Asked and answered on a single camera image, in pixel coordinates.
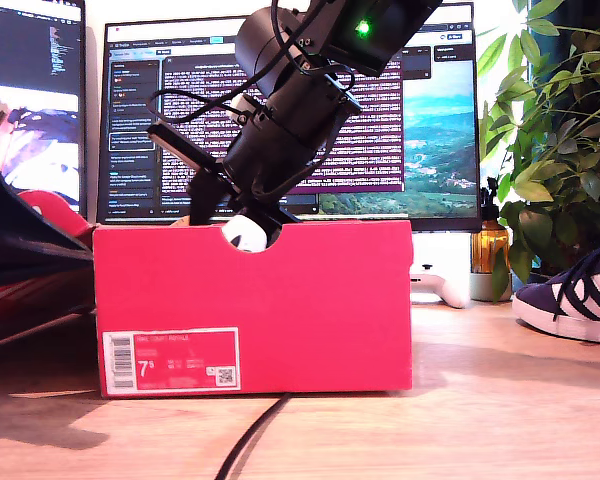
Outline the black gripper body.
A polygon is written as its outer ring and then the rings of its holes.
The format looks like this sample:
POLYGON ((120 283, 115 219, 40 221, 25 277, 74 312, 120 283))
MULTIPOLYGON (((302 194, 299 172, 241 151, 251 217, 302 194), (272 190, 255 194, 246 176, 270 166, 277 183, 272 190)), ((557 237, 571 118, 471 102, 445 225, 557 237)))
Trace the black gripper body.
POLYGON ((222 159, 162 121, 147 133, 195 174, 205 169, 222 176, 231 192, 218 205, 227 200, 232 211, 247 213, 248 207, 280 207, 279 200, 317 169, 315 158, 330 140, 330 122, 249 118, 222 159))

